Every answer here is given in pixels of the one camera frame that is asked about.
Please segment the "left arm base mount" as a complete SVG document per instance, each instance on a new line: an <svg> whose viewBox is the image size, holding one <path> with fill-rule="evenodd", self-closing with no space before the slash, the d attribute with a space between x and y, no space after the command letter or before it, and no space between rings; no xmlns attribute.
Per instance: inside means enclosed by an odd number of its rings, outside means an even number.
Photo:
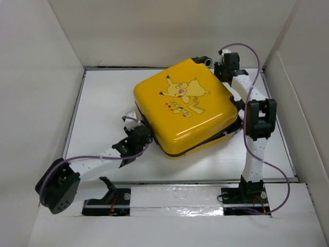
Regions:
<svg viewBox="0 0 329 247"><path fill-rule="evenodd" d="M99 177L107 186L107 193L101 199L84 201L82 215L123 217L130 215L130 188L117 188L107 177Z"/></svg>

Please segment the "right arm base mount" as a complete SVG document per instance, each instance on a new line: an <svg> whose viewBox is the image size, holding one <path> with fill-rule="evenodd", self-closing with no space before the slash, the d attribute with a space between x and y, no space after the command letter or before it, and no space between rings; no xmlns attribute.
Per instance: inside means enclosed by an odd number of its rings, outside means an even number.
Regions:
<svg viewBox="0 0 329 247"><path fill-rule="evenodd" d="M247 182L241 176L238 187L221 188L217 200L225 205L224 215L270 215L263 180Z"/></svg>

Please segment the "metal rail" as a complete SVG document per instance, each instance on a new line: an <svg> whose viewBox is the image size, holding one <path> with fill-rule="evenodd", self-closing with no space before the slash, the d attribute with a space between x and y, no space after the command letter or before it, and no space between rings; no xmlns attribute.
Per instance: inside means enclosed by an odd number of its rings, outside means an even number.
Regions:
<svg viewBox="0 0 329 247"><path fill-rule="evenodd" d="M113 182L114 185L213 185L238 184L240 181L151 181L151 182Z"/></svg>

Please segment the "yellow hard-shell suitcase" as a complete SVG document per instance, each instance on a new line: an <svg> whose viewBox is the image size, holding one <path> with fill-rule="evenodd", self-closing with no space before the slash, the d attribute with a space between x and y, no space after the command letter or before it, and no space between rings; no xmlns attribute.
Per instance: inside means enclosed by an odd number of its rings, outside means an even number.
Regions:
<svg viewBox="0 0 329 247"><path fill-rule="evenodd" d="M231 137L242 127L233 94L210 70L212 59L195 57L138 83L135 104L169 157Z"/></svg>

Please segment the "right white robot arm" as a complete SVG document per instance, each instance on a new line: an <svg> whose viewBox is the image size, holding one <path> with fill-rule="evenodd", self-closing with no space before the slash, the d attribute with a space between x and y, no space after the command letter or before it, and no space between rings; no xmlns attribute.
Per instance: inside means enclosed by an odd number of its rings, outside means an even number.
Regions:
<svg viewBox="0 0 329 247"><path fill-rule="evenodd" d="M226 82L240 96L231 102L244 112L243 134L246 147L245 166L237 188L222 188L220 199L224 203L250 203L264 189L263 159L268 139L276 126L277 102L255 88L244 69L240 69L240 56L228 49L219 51L220 59L214 65L214 74Z"/></svg>

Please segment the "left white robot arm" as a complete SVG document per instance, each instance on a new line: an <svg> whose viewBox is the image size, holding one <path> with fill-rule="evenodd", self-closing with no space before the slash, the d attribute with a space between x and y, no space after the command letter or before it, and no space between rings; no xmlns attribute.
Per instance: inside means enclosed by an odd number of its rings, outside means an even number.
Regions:
<svg viewBox="0 0 329 247"><path fill-rule="evenodd" d="M137 126L124 130L126 138L101 154L53 161L35 186L40 204L52 214L59 214L72 204L80 183L108 170L124 167L142 156L152 142L151 129Z"/></svg>

